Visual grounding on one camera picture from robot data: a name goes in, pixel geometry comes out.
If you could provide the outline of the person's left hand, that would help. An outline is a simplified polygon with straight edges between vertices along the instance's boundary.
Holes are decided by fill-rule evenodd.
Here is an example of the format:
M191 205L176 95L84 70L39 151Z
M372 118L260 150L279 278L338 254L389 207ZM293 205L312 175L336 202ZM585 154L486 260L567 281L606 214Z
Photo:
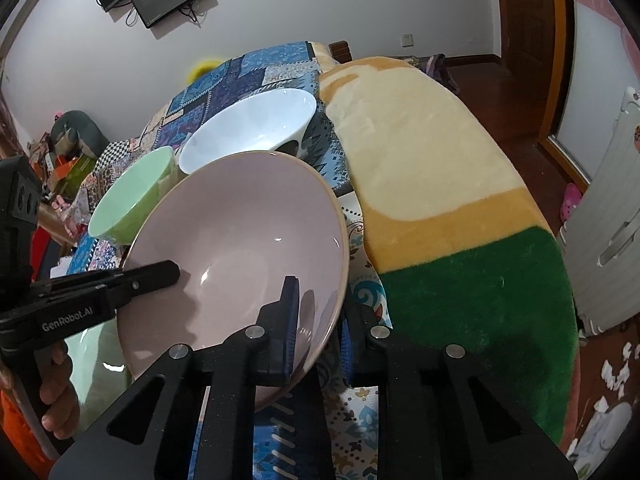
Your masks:
M51 347L51 363L42 375L40 399L47 405L46 414L41 417L45 430L58 440L73 437L79 422L80 406L77 392L70 381L73 362L68 356L64 341Z

